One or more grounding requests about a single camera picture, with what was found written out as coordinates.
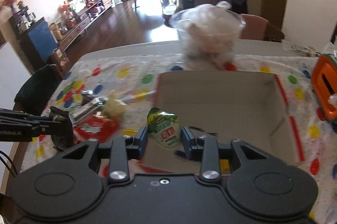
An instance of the snack packet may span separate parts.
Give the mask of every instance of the snack packet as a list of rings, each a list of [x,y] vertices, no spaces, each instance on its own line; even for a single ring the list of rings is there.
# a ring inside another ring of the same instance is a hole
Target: snack packet
[[[149,135],[161,146],[171,149],[180,144],[181,128],[175,114],[152,108],[147,116],[147,125]]]

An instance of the kettle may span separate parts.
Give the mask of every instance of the kettle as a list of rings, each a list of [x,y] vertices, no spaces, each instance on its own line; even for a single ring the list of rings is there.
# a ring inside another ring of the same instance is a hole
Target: kettle
[[[30,24],[33,24],[35,22],[36,16],[32,12],[32,13],[30,13],[30,14],[27,15],[27,19],[28,19],[28,21],[29,21]]]

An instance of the red dot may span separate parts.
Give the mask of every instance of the red dot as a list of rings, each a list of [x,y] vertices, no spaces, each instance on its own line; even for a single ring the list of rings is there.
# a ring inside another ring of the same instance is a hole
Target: red dot
[[[324,120],[325,120],[325,118],[324,118],[324,113],[323,113],[323,110],[322,110],[321,107],[317,108],[316,113],[317,113],[318,118],[319,118],[321,121],[324,121]]]
[[[231,64],[231,63],[226,63],[223,65],[223,68],[226,70],[226,71],[236,71],[237,70],[237,67],[234,65],[234,64]]]
[[[45,138],[45,135],[40,135],[39,136],[39,141],[42,141]]]
[[[108,165],[106,165],[103,169],[102,174],[103,174],[104,177],[107,177],[107,170],[108,170]]]
[[[83,91],[85,88],[85,85],[82,84],[82,86],[75,92],[76,94],[79,94],[81,91]]]
[[[316,158],[315,160],[313,160],[311,162],[311,165],[310,165],[310,173],[312,175],[317,175],[318,172],[320,170],[320,162],[318,161],[318,159]]]
[[[101,68],[98,67],[92,71],[91,75],[98,76],[100,72],[101,72]]]
[[[66,102],[72,97],[72,91],[68,91],[67,94],[63,98],[63,102]]]

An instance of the orange toy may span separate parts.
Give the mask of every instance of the orange toy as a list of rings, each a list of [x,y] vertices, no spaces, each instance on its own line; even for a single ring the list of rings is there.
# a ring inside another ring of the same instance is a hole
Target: orange toy
[[[337,123],[337,109],[328,103],[329,97],[337,92],[337,59],[323,54],[312,72],[311,85],[320,100],[325,118]]]

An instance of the flower vase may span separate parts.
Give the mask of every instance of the flower vase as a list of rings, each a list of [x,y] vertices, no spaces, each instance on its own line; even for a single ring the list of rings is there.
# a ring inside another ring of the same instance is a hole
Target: flower vase
[[[13,5],[10,7],[10,9],[11,9],[12,14],[16,13],[16,9],[15,9],[15,7]]]

